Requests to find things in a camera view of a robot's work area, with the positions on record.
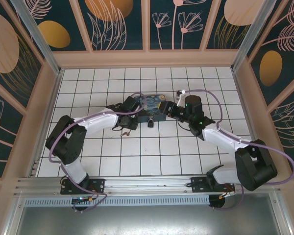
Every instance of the grid floor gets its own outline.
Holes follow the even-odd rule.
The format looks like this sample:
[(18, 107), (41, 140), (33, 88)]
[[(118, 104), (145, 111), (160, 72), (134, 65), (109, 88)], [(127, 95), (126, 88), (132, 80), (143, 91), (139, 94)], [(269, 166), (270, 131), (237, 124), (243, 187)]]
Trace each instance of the grid floor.
[[(224, 120), (220, 126), (250, 139), (232, 73), (227, 67), (65, 70), (48, 135), (63, 115), (87, 116), (137, 91), (146, 95), (162, 94), (166, 100), (173, 101), (174, 91), (181, 89), (212, 91), (222, 104)], [(212, 96), (202, 92), (193, 94), (201, 97), (206, 116), (220, 118)], [(86, 135), (80, 160), (90, 176), (202, 174), (219, 164), (235, 161), (224, 150), (192, 136), (168, 117), (167, 121), (156, 122), (154, 128), (141, 123), (130, 136), (120, 134), (105, 129)], [(48, 161), (48, 154), (48, 149), (43, 149), (36, 176), (63, 176), (59, 165)]]

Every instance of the small black object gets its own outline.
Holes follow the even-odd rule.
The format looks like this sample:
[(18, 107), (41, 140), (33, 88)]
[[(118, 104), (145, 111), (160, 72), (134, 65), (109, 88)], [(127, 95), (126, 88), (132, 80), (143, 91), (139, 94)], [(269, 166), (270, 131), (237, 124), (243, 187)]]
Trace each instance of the small black object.
[(225, 204), (225, 197), (219, 199), (219, 195), (209, 195), (209, 206), (214, 208), (221, 208)]
[[(228, 188), (225, 185), (215, 184), (211, 187), (207, 181), (207, 177), (192, 177), (191, 182), (186, 185), (192, 188), (192, 192), (225, 192)], [(235, 191), (233, 185), (228, 184), (228, 186)]]
[[(67, 115), (59, 119), (46, 141), (46, 147), (49, 150), (61, 132), (72, 123), (74, 123), (73, 118)], [(66, 133), (71, 134), (71, 136), (69, 138), (62, 136), (52, 153), (54, 156), (57, 156), (64, 165), (70, 164), (78, 158), (84, 144), (86, 129), (84, 126), (75, 125)]]
[[(82, 186), (81, 184), (79, 185), (82, 188), (85, 188), (86, 190), (103, 193), (104, 182), (105, 182), (105, 179), (89, 179), (87, 182), (84, 182), (85, 184), (84, 186)], [(79, 194), (89, 194), (89, 193), (77, 188), (70, 180), (64, 179), (62, 180), (60, 194), (61, 195), (79, 195)]]
[(149, 120), (148, 120), (148, 125), (147, 125), (147, 127), (149, 127), (149, 128), (153, 128), (153, 120), (152, 120), (152, 119), (149, 119)]
[[(262, 140), (252, 141), (265, 145)], [(235, 152), (237, 176), (241, 184), (249, 191), (254, 191), (259, 186), (276, 177), (278, 172), (267, 149), (248, 145)]]

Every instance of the leaf drawing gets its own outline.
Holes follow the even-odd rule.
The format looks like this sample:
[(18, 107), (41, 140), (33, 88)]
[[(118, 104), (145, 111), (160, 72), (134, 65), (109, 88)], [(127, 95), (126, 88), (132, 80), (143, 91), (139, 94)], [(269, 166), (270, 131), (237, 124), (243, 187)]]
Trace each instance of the leaf drawing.
[(52, 6), (50, 0), (25, 0), (27, 8), (34, 19), (42, 20)]
[(272, 42), (277, 42), (279, 50), (294, 51), (294, 25), (290, 24), (289, 26), (284, 27), (277, 39), (263, 43), (261, 46)]
[(89, 3), (92, 12), (97, 16), (93, 17), (88, 13), (93, 27), (91, 43), (94, 49), (123, 50), (126, 44), (126, 25), (122, 12), (111, 1), (111, 10), (103, 0), (90, 0)]
[(277, 107), (272, 120), (283, 147), (294, 148), (294, 101)]

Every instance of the wire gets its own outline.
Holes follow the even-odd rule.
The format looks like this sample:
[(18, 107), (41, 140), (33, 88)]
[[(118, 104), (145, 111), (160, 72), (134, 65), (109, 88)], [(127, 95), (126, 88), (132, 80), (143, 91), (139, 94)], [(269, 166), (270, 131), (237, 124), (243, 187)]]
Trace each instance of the wire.
[(231, 138), (231, 139), (233, 139), (233, 140), (235, 140), (235, 141), (238, 141), (238, 142), (244, 143), (244, 144), (248, 144), (248, 145), (251, 145), (251, 146), (258, 147), (258, 148), (264, 148), (264, 149), (268, 149), (268, 150), (275, 151), (275, 152), (277, 152), (277, 153), (283, 155), (284, 157), (286, 157), (286, 158), (290, 161), (290, 163), (291, 163), (291, 165), (292, 165), (292, 174), (291, 174), (287, 179), (282, 180), (282, 181), (278, 181), (278, 182), (265, 183), (265, 185), (281, 185), (281, 184), (285, 184), (285, 183), (287, 183), (287, 182), (290, 181), (292, 178), (294, 178), (294, 161), (293, 161), (293, 159), (292, 159), (289, 155), (287, 155), (286, 153), (284, 153), (284, 152), (282, 152), (282, 151), (280, 151), (280, 150), (278, 150), (278, 149), (275, 149), (275, 148), (272, 148), (272, 147), (269, 147), (269, 146), (266, 146), (266, 145), (262, 145), (262, 144), (257, 144), (257, 143), (252, 143), (252, 142), (243, 141), (243, 140), (241, 140), (241, 139), (239, 139), (239, 138), (236, 138), (236, 137), (233, 137), (233, 136), (229, 135), (228, 133), (226, 133), (225, 131), (223, 131), (223, 130), (219, 127), (220, 122), (222, 122), (222, 120), (223, 120), (223, 115), (222, 115), (223, 112), (222, 112), (222, 107), (221, 107), (220, 101), (218, 100), (218, 98), (217, 98), (212, 92), (210, 92), (210, 91), (208, 91), (208, 90), (204, 90), (204, 89), (189, 90), (189, 91), (185, 91), (185, 92), (186, 92), (186, 93), (190, 93), (190, 92), (206, 92), (206, 93), (209, 93), (210, 95), (212, 95), (212, 96), (215, 98), (215, 100), (217, 101), (218, 106), (219, 106), (219, 108), (220, 108), (220, 120), (217, 122), (217, 128), (218, 128), (218, 130), (219, 130), (222, 134), (224, 134), (225, 136), (227, 136), (227, 137), (229, 137), (229, 138)]
[(183, 130), (186, 130), (186, 131), (191, 131), (191, 130), (188, 130), (188, 129), (186, 129), (186, 128), (184, 128), (184, 127), (182, 127), (181, 126), (181, 124), (180, 124), (180, 121), (177, 121), (177, 124), (183, 129)]
[[(146, 103), (146, 97), (145, 97), (145, 95), (144, 95), (143, 93), (135, 92), (135, 93), (133, 93), (133, 94), (131, 95), (131, 97), (133, 97), (133, 96), (136, 95), (136, 94), (140, 94), (140, 95), (144, 98), (144, 103)], [(106, 194), (106, 193), (101, 193), (101, 192), (93, 192), (93, 191), (89, 191), (89, 190), (87, 190), (87, 189), (82, 188), (80, 185), (78, 185), (78, 184), (72, 179), (72, 177), (68, 174), (68, 172), (67, 172), (67, 170), (65, 169), (64, 165), (62, 164), (62, 162), (61, 162), (60, 160), (53, 160), (53, 159), (52, 159), (52, 153), (53, 153), (53, 151), (54, 151), (54, 148), (56, 147), (56, 145), (59, 143), (60, 139), (65, 135), (65, 133), (66, 133), (68, 130), (70, 130), (72, 127), (78, 125), (78, 124), (81, 123), (81, 122), (85, 122), (85, 121), (87, 121), (88, 119), (91, 119), (91, 118), (94, 118), (94, 117), (104, 116), (104, 115), (109, 115), (109, 114), (117, 114), (117, 115), (134, 115), (134, 114), (140, 112), (141, 110), (143, 110), (143, 106), (140, 106), (140, 108), (139, 108), (138, 110), (133, 111), (133, 112), (123, 113), (123, 112), (107, 111), (107, 112), (99, 112), (99, 113), (96, 113), (96, 114), (89, 115), (89, 116), (87, 116), (87, 117), (83, 117), (82, 119), (80, 119), (80, 120), (78, 120), (78, 121), (72, 123), (72, 124), (69, 125), (68, 127), (66, 127), (66, 128), (65, 128), (65, 129), (59, 134), (59, 136), (55, 139), (55, 141), (54, 141), (54, 143), (53, 143), (53, 145), (52, 145), (52, 147), (51, 147), (51, 149), (50, 149), (50, 152), (49, 152), (49, 156), (48, 156), (49, 161), (50, 161), (51, 163), (58, 163), (58, 164), (60, 164), (61, 169), (63, 170), (64, 174), (68, 177), (68, 179), (72, 182), (72, 184), (73, 184), (75, 187), (77, 187), (77, 188), (79, 188), (80, 190), (82, 190), (82, 191), (84, 191), (84, 192), (87, 192), (87, 193), (89, 193), (89, 194), (91, 194), (91, 195), (96, 195), (97, 197), (98, 197), (98, 196), (103, 196), (103, 198), (100, 199), (100, 200), (99, 200), (96, 204), (94, 204), (93, 206), (88, 207), (87, 209), (85, 209), (85, 210), (83, 210), (83, 211), (75, 210), (75, 212), (77, 212), (77, 213), (83, 213), (83, 212), (88, 212), (88, 211), (94, 209), (97, 205), (99, 205), (101, 202), (103, 202), (103, 201), (107, 198), (108, 194)]]
[(227, 207), (227, 208), (212, 207), (212, 209), (216, 209), (216, 210), (219, 210), (219, 211), (229, 211), (229, 210), (232, 210), (232, 209), (235, 209), (235, 208), (239, 207), (241, 205), (241, 203), (243, 202), (243, 199), (244, 199), (244, 187), (242, 185), (241, 185), (241, 189), (242, 189), (242, 196), (241, 196), (240, 201), (237, 204), (235, 204), (235, 205), (233, 205), (231, 207)]

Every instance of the purple cable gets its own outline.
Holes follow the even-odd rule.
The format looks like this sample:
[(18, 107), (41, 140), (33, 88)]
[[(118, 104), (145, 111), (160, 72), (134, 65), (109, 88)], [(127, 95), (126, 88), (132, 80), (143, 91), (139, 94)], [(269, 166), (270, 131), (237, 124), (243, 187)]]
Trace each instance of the purple cable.
[(224, 132), (222, 129), (220, 129), (220, 127), (219, 127), (219, 123), (222, 121), (222, 118), (223, 118), (223, 117), (222, 117), (222, 107), (221, 107), (220, 101), (218, 100), (218, 98), (217, 98), (212, 92), (207, 91), (207, 90), (204, 90), (204, 89), (196, 89), (196, 90), (190, 90), (190, 91), (186, 91), (186, 92), (187, 92), (187, 93), (190, 93), (190, 92), (206, 92), (206, 93), (209, 93), (210, 95), (212, 95), (212, 96), (216, 99), (216, 101), (217, 101), (217, 103), (218, 103), (218, 105), (219, 105), (219, 108), (220, 108), (220, 112), (221, 112), (221, 114), (220, 114), (220, 120), (217, 122), (217, 128), (218, 128), (218, 130), (219, 130), (222, 134), (224, 134), (225, 136), (227, 136), (227, 137), (229, 137), (229, 138), (231, 138), (231, 139), (233, 139), (233, 140), (235, 140), (235, 141), (238, 141), (238, 142), (241, 142), (241, 143), (244, 143), (244, 144), (248, 144), (248, 145), (255, 146), (255, 147), (259, 147), (259, 148), (265, 148), (265, 149), (272, 150), (272, 151), (275, 151), (275, 152), (277, 152), (277, 153), (280, 153), (281, 155), (283, 155), (284, 157), (286, 157), (286, 158), (291, 162), (291, 165), (292, 165), (293, 171), (292, 171), (292, 174), (291, 174), (287, 179), (285, 179), (285, 180), (283, 180), (283, 181), (279, 181), (279, 182), (265, 183), (265, 185), (281, 185), (281, 184), (285, 184), (285, 183), (287, 183), (288, 181), (290, 181), (290, 180), (294, 177), (294, 161), (293, 161), (293, 159), (292, 159), (289, 155), (287, 155), (286, 153), (284, 153), (284, 152), (282, 152), (282, 151), (280, 151), (280, 150), (278, 150), (278, 149), (275, 149), (275, 148), (272, 148), (272, 147), (266, 146), (266, 145), (261, 145), (261, 144), (257, 144), (257, 143), (251, 143), (251, 142), (247, 142), (247, 141), (242, 141), (242, 140), (240, 140), (239, 138), (235, 138), (235, 137), (233, 137), (233, 136), (227, 134), (226, 132)]
[[(144, 97), (144, 102), (143, 102), (143, 103), (146, 103), (146, 97), (145, 97), (145, 95), (144, 95), (143, 93), (135, 92), (135, 93), (133, 93), (133, 94), (131, 95), (131, 97), (133, 97), (133, 96), (136, 95), (136, 94), (140, 94), (142, 97)], [(96, 204), (94, 204), (94, 205), (91, 206), (91, 207), (88, 207), (88, 208), (85, 209), (84, 211), (78, 211), (78, 210), (76, 210), (76, 209), (75, 209), (75, 204), (74, 204), (73, 208), (75, 209), (75, 212), (83, 213), (83, 212), (87, 212), (87, 211), (92, 210), (92, 209), (95, 208), (98, 204), (100, 204), (104, 199), (106, 199), (108, 195), (107, 195), (106, 193), (92, 192), (92, 191), (86, 190), (86, 189), (82, 188), (81, 186), (79, 186), (76, 182), (74, 182), (74, 180), (69, 176), (69, 174), (68, 174), (68, 172), (66, 171), (66, 169), (63, 167), (62, 162), (61, 162), (61, 161), (57, 161), (57, 160), (53, 160), (53, 159), (51, 158), (51, 155), (52, 155), (52, 153), (53, 153), (53, 151), (54, 151), (55, 146), (58, 144), (58, 142), (60, 141), (60, 139), (62, 138), (62, 136), (64, 136), (64, 134), (65, 134), (69, 129), (71, 129), (72, 127), (74, 127), (75, 125), (78, 125), (79, 123), (81, 123), (81, 122), (83, 122), (83, 121), (86, 121), (86, 120), (88, 120), (88, 119), (91, 119), (91, 118), (94, 118), (94, 117), (97, 117), (97, 116), (104, 116), (104, 115), (106, 115), (106, 114), (133, 115), (133, 114), (136, 114), (136, 113), (140, 112), (143, 108), (144, 108), (144, 106), (142, 105), (138, 110), (133, 111), (133, 112), (128, 112), (128, 113), (121, 113), (121, 112), (108, 111), (108, 112), (100, 112), (100, 113), (96, 113), (96, 114), (89, 115), (89, 116), (84, 117), (84, 118), (82, 118), (81, 120), (78, 120), (78, 121), (72, 123), (71, 125), (69, 125), (69, 126), (68, 126), (67, 128), (65, 128), (65, 129), (60, 133), (60, 135), (55, 139), (55, 141), (54, 141), (54, 143), (53, 143), (53, 145), (52, 145), (52, 147), (51, 147), (51, 149), (50, 149), (50, 152), (49, 152), (49, 156), (48, 156), (49, 161), (50, 161), (51, 163), (58, 163), (58, 164), (60, 164), (61, 169), (63, 170), (64, 174), (65, 174), (65, 175), (68, 177), (68, 179), (69, 179), (69, 180), (70, 180), (70, 181), (71, 181), (71, 182), (72, 182), (77, 188), (79, 188), (80, 190), (82, 190), (82, 191), (84, 191), (84, 192), (87, 192), (87, 193), (89, 193), (89, 194), (92, 194), (92, 195), (97, 195), (97, 196), (98, 196), (98, 195), (102, 195), (102, 196), (104, 196), (104, 197), (103, 197), (101, 200), (99, 200)]]

